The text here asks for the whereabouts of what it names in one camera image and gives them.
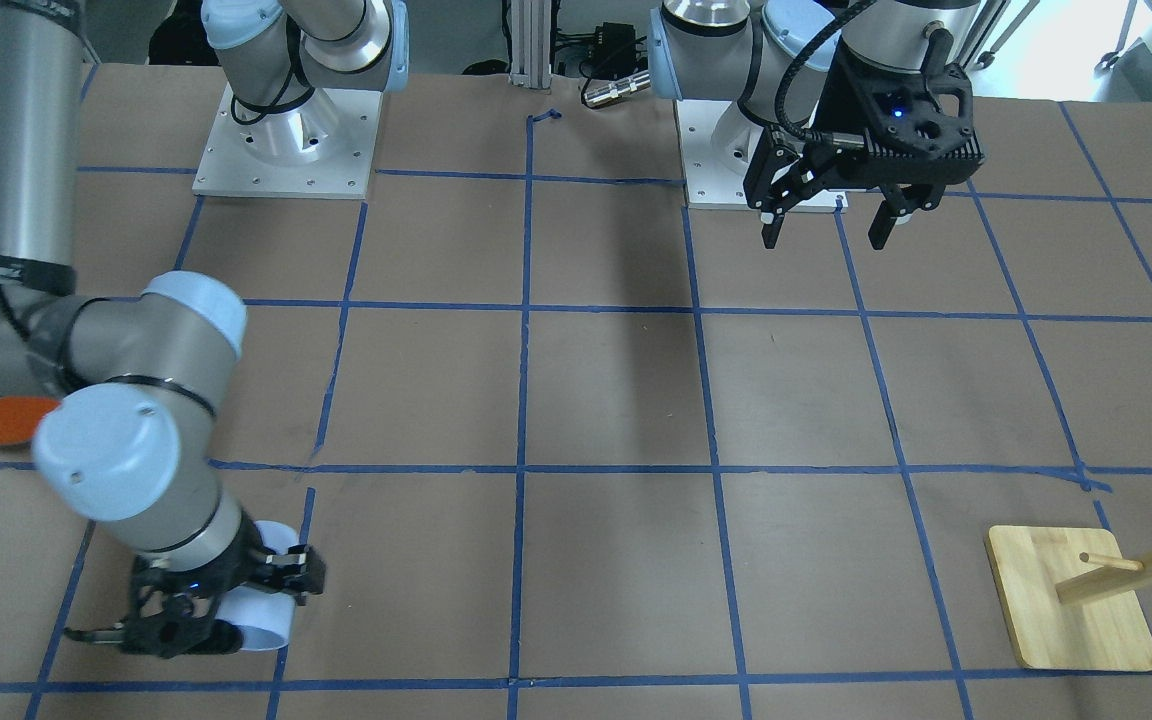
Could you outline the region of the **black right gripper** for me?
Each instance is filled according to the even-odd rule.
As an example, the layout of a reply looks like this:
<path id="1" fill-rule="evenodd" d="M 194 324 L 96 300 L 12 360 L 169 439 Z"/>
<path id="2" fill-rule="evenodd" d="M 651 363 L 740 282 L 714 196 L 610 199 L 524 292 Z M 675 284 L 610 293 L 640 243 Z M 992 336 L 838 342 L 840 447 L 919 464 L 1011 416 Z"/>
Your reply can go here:
<path id="1" fill-rule="evenodd" d="M 296 601 L 325 591 L 326 561 L 311 544 L 270 553 L 252 520 L 219 523 L 170 552 L 132 561 L 132 616 L 212 616 L 223 594 L 253 577 L 256 588 Z"/>

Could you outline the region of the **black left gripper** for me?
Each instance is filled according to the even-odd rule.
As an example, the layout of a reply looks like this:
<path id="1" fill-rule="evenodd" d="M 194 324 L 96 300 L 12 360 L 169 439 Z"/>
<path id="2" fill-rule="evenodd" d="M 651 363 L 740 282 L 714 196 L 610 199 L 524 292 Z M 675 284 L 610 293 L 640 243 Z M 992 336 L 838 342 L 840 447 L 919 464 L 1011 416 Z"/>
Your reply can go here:
<path id="1" fill-rule="evenodd" d="M 751 141 L 742 172 L 742 199 L 761 218 L 761 242 L 774 249 L 788 214 L 824 214 L 849 206 L 851 194 L 870 185 L 859 177 L 849 150 L 805 145 L 782 131 L 763 129 Z M 879 184 L 882 194 L 867 238 L 881 251 L 897 223 L 915 211 L 932 211 L 943 197 L 942 184 Z"/>

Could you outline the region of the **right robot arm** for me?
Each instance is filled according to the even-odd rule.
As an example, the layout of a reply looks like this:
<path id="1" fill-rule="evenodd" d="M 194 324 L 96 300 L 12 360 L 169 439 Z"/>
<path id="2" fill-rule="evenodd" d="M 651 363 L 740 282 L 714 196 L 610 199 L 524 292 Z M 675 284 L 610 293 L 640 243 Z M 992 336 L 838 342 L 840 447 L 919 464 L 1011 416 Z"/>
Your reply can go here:
<path id="1" fill-rule="evenodd" d="M 132 301 L 88 300 L 71 265 L 82 1 L 0 1 L 0 400 L 56 397 L 35 464 L 71 509 L 143 564 L 162 617 L 218 611 L 234 588 L 305 601 L 326 564 L 271 550 L 204 456 L 242 355 L 247 306 L 196 272 Z"/>

